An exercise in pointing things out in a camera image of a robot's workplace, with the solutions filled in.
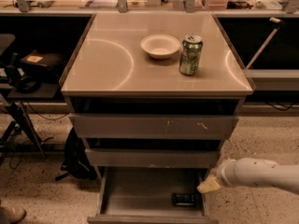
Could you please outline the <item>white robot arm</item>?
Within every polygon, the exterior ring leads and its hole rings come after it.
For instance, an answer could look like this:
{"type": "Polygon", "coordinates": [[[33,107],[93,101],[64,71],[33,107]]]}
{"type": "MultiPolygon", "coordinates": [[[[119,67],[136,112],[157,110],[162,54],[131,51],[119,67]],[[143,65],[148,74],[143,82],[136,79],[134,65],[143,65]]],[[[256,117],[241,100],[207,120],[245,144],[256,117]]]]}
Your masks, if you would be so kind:
{"type": "Polygon", "coordinates": [[[208,193],[221,187],[276,188],[298,194],[299,166],[253,158],[225,160],[197,189],[208,193]]]}

